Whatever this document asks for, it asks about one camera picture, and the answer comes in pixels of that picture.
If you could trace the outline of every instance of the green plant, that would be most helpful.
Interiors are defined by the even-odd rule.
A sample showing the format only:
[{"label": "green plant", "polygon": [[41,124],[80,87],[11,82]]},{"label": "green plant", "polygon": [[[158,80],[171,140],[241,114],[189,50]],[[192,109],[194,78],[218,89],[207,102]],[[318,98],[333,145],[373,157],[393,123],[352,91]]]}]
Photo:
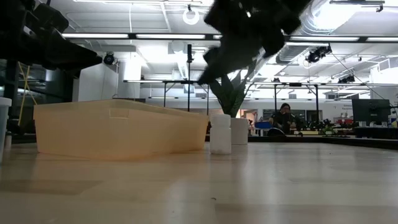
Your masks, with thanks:
[{"label": "green plant", "polygon": [[248,90],[253,85],[253,83],[250,84],[245,91],[248,78],[255,67],[256,61],[253,61],[253,63],[249,65],[248,73],[243,80],[241,80],[242,70],[240,70],[232,80],[230,80],[227,75],[223,75],[221,77],[221,84],[217,80],[213,80],[209,83],[210,89],[214,95],[216,95],[224,114],[228,114],[232,118],[236,117]]},{"label": "green plant", "polygon": [[322,129],[322,131],[326,134],[327,131],[332,132],[333,134],[335,133],[335,130],[333,129],[333,126],[326,126],[325,128]]}]

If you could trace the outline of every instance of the seated person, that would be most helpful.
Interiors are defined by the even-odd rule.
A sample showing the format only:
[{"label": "seated person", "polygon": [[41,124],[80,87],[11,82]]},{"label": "seated person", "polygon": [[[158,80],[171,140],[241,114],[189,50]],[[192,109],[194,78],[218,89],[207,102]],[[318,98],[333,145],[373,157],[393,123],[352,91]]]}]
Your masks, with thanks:
[{"label": "seated person", "polygon": [[274,128],[278,128],[285,134],[289,134],[291,128],[296,128],[296,120],[297,118],[290,113],[290,105],[284,103],[280,107],[280,110],[274,113],[268,121]]}]

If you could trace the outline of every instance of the white cylinder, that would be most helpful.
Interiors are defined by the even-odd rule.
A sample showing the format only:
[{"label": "white cylinder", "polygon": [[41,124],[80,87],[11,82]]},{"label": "white cylinder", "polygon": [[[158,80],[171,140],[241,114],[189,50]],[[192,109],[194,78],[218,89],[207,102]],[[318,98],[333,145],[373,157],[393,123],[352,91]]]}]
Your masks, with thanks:
[{"label": "white cylinder", "polygon": [[247,145],[249,139],[249,123],[246,118],[231,118],[232,145]]},{"label": "white cylinder", "polygon": [[11,99],[0,97],[0,164],[4,150],[4,138],[6,137],[8,107],[10,107],[11,104]]},{"label": "white cylinder", "polygon": [[210,118],[210,152],[212,154],[231,154],[230,115],[220,114]]},{"label": "white cylinder", "polygon": [[231,126],[231,116],[227,114],[215,114],[210,116],[211,127],[225,127]]}]

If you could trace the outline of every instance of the monitor screen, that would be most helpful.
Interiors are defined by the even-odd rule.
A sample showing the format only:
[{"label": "monitor screen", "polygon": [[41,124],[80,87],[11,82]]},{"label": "monitor screen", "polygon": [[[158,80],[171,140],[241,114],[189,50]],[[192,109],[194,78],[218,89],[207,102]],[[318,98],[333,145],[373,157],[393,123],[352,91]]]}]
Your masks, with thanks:
[{"label": "monitor screen", "polygon": [[352,100],[355,121],[388,122],[391,114],[389,100]]}]

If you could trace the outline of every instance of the wooden floor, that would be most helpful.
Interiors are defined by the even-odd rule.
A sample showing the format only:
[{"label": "wooden floor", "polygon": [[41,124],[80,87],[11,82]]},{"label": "wooden floor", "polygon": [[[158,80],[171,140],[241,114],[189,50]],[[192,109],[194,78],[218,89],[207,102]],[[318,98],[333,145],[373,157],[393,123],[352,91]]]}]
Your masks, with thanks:
[{"label": "wooden floor", "polygon": [[394,151],[252,143],[105,162],[28,146],[0,168],[2,224],[398,223]]}]

